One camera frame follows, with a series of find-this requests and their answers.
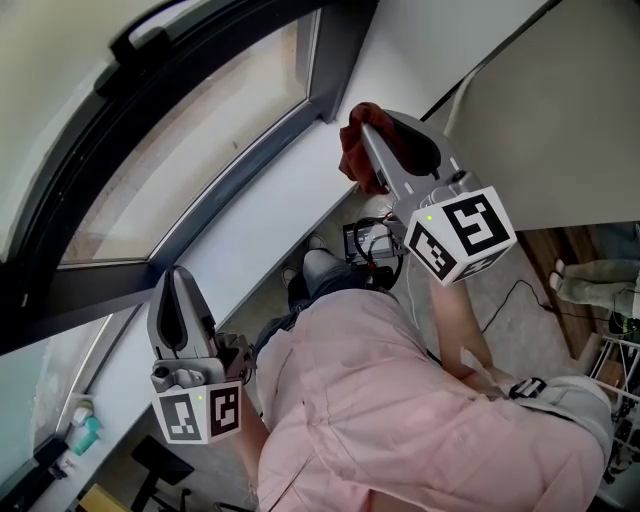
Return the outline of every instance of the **sneaker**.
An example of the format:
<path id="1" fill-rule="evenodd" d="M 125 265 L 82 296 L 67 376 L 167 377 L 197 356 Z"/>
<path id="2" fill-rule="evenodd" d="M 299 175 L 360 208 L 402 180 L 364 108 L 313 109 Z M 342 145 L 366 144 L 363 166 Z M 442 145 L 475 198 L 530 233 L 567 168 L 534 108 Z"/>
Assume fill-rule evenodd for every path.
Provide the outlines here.
<path id="1" fill-rule="evenodd" d="M 562 261 L 560 258 L 558 258 L 556 260 L 556 272 L 558 273 L 558 275 L 560 275 L 560 276 L 564 275 L 564 268 L 565 268 L 564 261 Z"/>
<path id="2" fill-rule="evenodd" d="M 282 282 L 284 283 L 285 288 L 289 288 L 289 284 L 300 272 L 297 268 L 293 267 L 284 267 L 282 269 Z"/>
<path id="3" fill-rule="evenodd" d="M 311 233 L 307 238 L 307 252 L 315 251 L 316 249 L 326 249 L 327 244 L 320 235 Z"/>
<path id="4" fill-rule="evenodd" d="M 560 274 L 556 272 L 551 272 L 549 276 L 549 286 L 551 286 L 552 290 L 558 291 L 560 289 L 560 285 L 562 284 L 562 277 Z"/>

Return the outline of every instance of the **jeans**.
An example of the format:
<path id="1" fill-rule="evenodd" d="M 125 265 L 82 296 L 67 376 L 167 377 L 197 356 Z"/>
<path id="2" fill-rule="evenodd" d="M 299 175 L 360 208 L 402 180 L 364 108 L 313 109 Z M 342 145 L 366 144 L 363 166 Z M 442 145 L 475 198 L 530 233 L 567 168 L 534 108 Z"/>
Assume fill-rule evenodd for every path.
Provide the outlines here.
<path id="1" fill-rule="evenodd" d="M 354 269 L 326 249 L 309 251 L 304 257 L 302 272 L 289 283 L 289 314 L 274 318 L 260 331 L 255 346 L 256 357 L 271 336 L 279 329 L 290 330 L 298 315 L 320 297 L 340 290 L 370 289 L 367 285 L 369 276 L 368 270 Z"/>
<path id="2" fill-rule="evenodd" d="M 637 260 L 596 260 L 583 265 L 567 265 L 558 287 L 558 297 L 575 304 L 600 306 L 632 318 L 639 272 L 640 261 Z"/>

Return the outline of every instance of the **wooden floor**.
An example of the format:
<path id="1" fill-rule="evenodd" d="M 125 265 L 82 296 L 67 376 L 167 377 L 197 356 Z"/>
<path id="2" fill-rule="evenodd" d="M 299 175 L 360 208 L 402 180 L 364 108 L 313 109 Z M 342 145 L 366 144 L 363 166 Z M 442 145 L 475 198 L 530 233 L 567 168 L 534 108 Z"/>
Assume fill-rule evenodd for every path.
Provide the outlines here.
<path id="1" fill-rule="evenodd" d="M 565 264 L 587 263 L 600 259 L 589 229 L 586 226 L 570 228 L 539 229 L 520 231 L 518 240 L 522 245 L 529 261 L 533 265 L 538 278 L 543 283 L 551 306 L 562 312 L 557 314 L 558 322 L 564 334 L 569 352 L 574 358 L 580 357 L 589 335 L 599 332 L 602 322 L 594 318 L 608 318 L 608 314 L 599 308 L 580 306 L 558 299 L 549 287 L 549 274 L 555 268 L 555 261 L 561 258 Z"/>

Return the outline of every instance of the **glass pane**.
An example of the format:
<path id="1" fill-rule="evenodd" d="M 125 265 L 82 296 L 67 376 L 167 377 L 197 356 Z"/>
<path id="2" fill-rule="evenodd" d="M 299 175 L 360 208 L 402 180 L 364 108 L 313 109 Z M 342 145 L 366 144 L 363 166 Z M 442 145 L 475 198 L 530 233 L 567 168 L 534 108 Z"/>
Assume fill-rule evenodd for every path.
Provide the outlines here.
<path id="1" fill-rule="evenodd" d="M 43 157 L 111 60 L 109 41 L 159 3 L 0 0 L 0 259 Z"/>
<path id="2" fill-rule="evenodd" d="M 0 484 L 55 431 L 80 363 L 104 319 L 0 357 Z"/>
<path id="3" fill-rule="evenodd" d="M 147 258 L 229 163 L 306 98 L 296 53 L 308 51 L 299 32 L 310 30 L 300 26 L 256 43 L 176 105 L 114 174 L 63 263 Z"/>

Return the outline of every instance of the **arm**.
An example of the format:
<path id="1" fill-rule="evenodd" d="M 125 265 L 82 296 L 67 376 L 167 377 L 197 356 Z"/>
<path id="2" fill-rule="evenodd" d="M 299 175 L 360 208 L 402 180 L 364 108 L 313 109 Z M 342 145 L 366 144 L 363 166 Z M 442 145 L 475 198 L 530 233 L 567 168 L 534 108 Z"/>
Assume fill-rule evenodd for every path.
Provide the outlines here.
<path id="1" fill-rule="evenodd" d="M 485 368 L 493 367 L 493 359 L 473 313 L 467 285 L 458 282 L 444 288 L 431 278 L 430 286 L 442 368 L 471 384 L 467 379 L 473 381 L 477 374 L 460 362 L 460 349 L 469 350 Z"/>
<path id="2" fill-rule="evenodd" d="M 253 407 L 251 399 L 244 388 L 242 388 L 240 404 L 241 430 L 233 436 L 233 443 L 236 452 L 240 455 L 242 463 L 247 470 L 251 487 L 257 490 L 260 454 L 269 437 L 269 431 Z"/>

